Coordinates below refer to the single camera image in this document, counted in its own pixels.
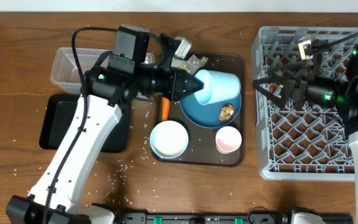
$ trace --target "orange carrot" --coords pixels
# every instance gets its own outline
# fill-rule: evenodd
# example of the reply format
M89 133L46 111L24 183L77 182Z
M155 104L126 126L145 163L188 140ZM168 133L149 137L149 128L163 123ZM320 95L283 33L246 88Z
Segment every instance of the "orange carrot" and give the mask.
M162 98L162 115L161 115L161 121L167 121L169 116L169 109L171 107L171 101L167 98Z

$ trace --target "wooden table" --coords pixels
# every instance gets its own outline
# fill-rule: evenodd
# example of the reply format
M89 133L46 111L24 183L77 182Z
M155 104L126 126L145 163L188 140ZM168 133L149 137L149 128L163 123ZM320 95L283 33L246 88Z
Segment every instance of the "wooden table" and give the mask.
M144 114L150 111L152 115L155 108L135 102L131 121L134 129L127 149L98 156L85 187L83 207L99 202L115 210L247 213L256 205L269 210L297 205L321 213L355 215L354 183L279 182L260 177L250 46L262 26L358 27L358 14L0 12L0 223L8 222L5 208L10 197L25 196L55 154L41 149L38 141L48 98L62 93L49 80L57 49L70 46L76 28L120 24L147 27L158 34L183 35L193 42L193 50L235 53L244 58L246 136L242 150L246 150L246 159L235 168L156 162L150 151L144 154L142 150L144 136L153 127L153 116L148 119ZM113 45L113 34L84 32L78 38L78 47L113 49ZM125 185L119 174L114 176L120 164L132 166L125 173Z

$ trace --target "white plastic crate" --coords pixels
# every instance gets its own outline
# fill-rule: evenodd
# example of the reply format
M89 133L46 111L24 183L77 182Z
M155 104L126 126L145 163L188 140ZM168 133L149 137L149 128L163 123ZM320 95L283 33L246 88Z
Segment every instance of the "white plastic crate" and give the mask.
M274 66L300 60L297 43L302 37L332 42L355 32L358 28L262 27L251 47L252 78L266 77ZM358 38L323 52L322 76L346 79L354 44L358 44ZM280 90L275 84L264 84L264 88L274 94ZM289 101L281 110L259 92L256 98L259 173L264 179L354 181L349 142L335 111L320 112L339 121L314 112L307 103L296 110Z

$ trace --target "clear plastic container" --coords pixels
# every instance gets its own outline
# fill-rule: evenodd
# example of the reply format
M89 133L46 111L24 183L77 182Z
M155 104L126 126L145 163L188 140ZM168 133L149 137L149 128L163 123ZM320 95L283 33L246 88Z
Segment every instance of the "clear plastic container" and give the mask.
M77 49L78 59L82 71L92 68L98 57L107 50L103 49ZM154 55L147 53L144 63L154 63ZM101 66L107 67L106 59ZM50 75L50 82L63 88L70 94L81 94L81 82L78 76L78 69L75 65L73 51L71 47L62 47L57 50L55 61Z

